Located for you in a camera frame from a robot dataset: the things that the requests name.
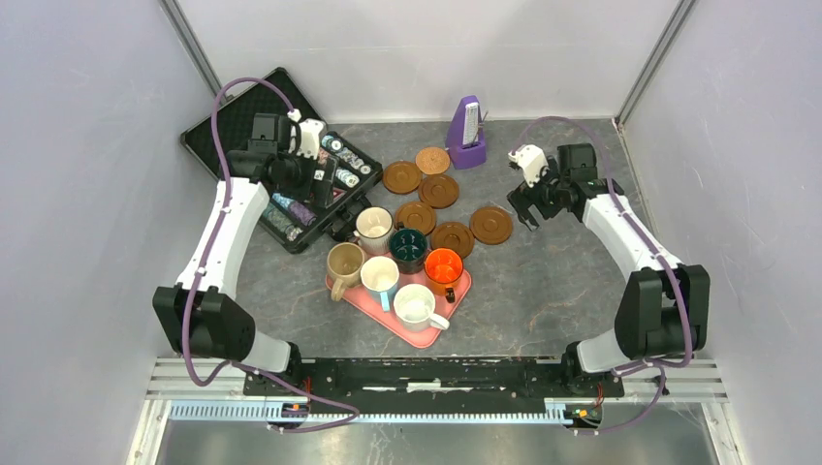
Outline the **brown wooden coaster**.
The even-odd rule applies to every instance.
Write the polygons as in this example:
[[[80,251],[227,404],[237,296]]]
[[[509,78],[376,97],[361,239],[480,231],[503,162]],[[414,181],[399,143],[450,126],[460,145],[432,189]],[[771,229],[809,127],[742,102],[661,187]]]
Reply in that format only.
[[[469,229],[476,240],[487,245],[499,245],[510,238],[513,222],[502,208],[485,206],[471,215]]]
[[[456,252],[462,259],[470,256],[475,245],[473,232],[460,222],[445,222],[430,234],[432,249],[446,248]]]
[[[421,202],[435,209],[443,209],[458,200],[459,186],[449,175],[433,174],[421,181],[417,193]]]
[[[420,185],[423,174],[416,164],[397,161],[385,167],[382,182],[384,187],[398,195],[414,192]]]
[[[437,226],[435,210],[421,201],[410,201],[401,205],[395,213],[395,228],[414,229],[429,235]]]

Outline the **orange mug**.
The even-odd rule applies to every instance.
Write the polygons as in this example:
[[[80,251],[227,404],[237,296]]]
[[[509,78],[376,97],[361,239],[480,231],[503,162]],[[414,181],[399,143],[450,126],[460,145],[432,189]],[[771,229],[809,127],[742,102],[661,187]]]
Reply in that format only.
[[[437,248],[428,253],[424,263],[428,288],[444,296],[448,303],[456,302],[456,291],[464,272],[460,255],[452,249]]]

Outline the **woven rattan coaster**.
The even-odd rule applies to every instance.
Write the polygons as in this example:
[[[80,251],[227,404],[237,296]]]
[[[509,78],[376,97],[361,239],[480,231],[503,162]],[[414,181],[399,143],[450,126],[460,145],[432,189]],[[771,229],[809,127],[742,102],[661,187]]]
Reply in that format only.
[[[451,166],[448,152],[441,147],[426,147],[415,157],[417,168],[425,175],[442,174]]]

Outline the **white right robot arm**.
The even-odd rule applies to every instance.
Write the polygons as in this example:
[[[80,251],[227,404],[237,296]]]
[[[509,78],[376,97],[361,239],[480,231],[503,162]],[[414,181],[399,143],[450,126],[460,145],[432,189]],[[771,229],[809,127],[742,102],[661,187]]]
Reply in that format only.
[[[605,246],[625,288],[611,329],[571,346],[559,370],[562,387],[584,395],[599,373],[636,372],[642,366],[683,367],[707,340],[711,280],[701,265],[687,265],[650,233],[621,187],[600,176],[594,147],[567,144],[551,158],[533,144],[508,154],[522,183],[507,199],[521,223],[567,211]]]

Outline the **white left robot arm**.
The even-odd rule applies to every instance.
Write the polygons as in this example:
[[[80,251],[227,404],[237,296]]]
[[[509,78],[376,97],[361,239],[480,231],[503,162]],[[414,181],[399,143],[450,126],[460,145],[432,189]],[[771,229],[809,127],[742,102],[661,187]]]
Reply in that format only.
[[[294,344],[261,332],[236,301],[237,279],[251,235],[273,194],[310,198],[315,183],[334,175],[334,158],[320,156],[325,122],[259,114],[257,136],[246,150],[226,151],[213,139],[220,179],[193,257],[171,286],[155,290],[152,307],[173,349],[191,366],[196,357],[217,358],[268,371],[281,394],[297,392],[304,369],[292,361]]]

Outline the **black poker chip case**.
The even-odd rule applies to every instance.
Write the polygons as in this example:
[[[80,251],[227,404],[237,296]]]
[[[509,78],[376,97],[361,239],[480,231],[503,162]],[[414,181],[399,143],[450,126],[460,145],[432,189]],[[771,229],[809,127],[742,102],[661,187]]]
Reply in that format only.
[[[264,114],[284,117],[287,107],[273,92],[254,84],[218,111],[218,134],[226,150],[248,147],[264,125],[254,120]],[[357,216],[371,206],[366,193],[382,178],[383,166],[337,131],[330,130],[322,147],[338,159],[332,204],[318,207],[276,196],[265,207],[259,224],[291,254],[303,252],[321,235],[337,242],[354,237]]]

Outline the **white ribbed black-rimmed mug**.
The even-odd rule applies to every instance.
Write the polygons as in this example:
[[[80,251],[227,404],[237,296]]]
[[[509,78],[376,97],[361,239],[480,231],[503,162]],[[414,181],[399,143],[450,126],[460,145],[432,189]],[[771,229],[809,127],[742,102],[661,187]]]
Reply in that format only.
[[[394,232],[394,218],[386,208],[368,207],[356,219],[355,238],[360,247],[371,256],[390,252],[390,240]]]

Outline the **light blue poker chip stack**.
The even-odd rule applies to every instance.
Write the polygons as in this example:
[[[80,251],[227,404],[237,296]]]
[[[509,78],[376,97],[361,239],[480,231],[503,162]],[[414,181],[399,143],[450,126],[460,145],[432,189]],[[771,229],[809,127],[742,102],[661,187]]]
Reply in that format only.
[[[273,193],[271,195],[271,199],[279,204],[284,210],[290,210],[292,208],[292,204],[295,202],[293,199],[285,197],[279,193]]]

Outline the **green poker chip stack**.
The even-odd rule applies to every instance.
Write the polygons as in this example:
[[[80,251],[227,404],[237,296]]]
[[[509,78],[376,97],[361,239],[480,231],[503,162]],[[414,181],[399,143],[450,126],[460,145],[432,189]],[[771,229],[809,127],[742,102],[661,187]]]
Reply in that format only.
[[[263,217],[288,241],[295,241],[302,234],[302,228],[272,203],[269,203],[264,210]]]

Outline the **beige mug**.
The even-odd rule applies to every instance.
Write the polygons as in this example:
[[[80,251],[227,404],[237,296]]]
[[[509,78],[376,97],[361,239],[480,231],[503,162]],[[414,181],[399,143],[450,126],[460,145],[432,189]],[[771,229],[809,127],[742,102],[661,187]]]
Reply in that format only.
[[[332,281],[331,299],[340,301],[344,293],[362,284],[361,269],[367,259],[364,249],[352,242],[333,246],[327,255],[327,275]]]

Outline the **purple metronome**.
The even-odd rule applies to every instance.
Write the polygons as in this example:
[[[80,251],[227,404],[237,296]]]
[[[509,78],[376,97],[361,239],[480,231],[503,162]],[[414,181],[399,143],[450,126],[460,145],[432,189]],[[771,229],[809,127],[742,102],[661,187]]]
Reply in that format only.
[[[487,160],[482,122],[479,99],[475,95],[461,98],[445,138],[446,151],[456,170],[476,168]]]

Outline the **dark green mug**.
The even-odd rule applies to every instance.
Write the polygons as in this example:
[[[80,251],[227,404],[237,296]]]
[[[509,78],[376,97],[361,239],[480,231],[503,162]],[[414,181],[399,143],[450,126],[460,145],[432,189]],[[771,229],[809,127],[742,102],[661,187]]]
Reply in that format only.
[[[423,270],[428,242],[422,232],[415,229],[400,229],[392,236],[389,248],[401,274],[415,274]]]

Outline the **pink plastic tray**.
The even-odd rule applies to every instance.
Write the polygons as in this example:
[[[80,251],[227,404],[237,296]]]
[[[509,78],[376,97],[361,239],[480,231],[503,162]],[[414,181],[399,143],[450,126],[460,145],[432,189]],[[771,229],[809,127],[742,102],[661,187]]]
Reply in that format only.
[[[407,274],[389,256],[369,257],[354,244],[332,248],[326,258],[332,300],[345,301],[417,349],[433,344],[469,291],[464,271],[442,294],[424,271]]]

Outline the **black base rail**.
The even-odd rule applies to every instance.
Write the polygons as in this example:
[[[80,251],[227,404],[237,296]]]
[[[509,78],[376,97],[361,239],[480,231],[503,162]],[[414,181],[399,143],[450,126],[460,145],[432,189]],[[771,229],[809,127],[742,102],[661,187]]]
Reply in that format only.
[[[537,414],[547,399],[587,402],[621,398],[621,381],[584,374],[556,357],[304,358],[282,383],[244,371],[246,396],[283,396],[295,410],[294,390],[308,392],[310,414]]]

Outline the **aluminium frame rail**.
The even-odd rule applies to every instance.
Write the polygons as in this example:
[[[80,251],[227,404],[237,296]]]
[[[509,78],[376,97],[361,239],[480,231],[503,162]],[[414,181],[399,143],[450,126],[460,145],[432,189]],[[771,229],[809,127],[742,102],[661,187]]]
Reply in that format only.
[[[160,358],[147,397],[169,400],[182,419],[395,423],[571,424],[608,406],[724,403],[716,364],[700,359],[664,373],[568,375],[555,357],[307,358],[282,383],[213,360]]]

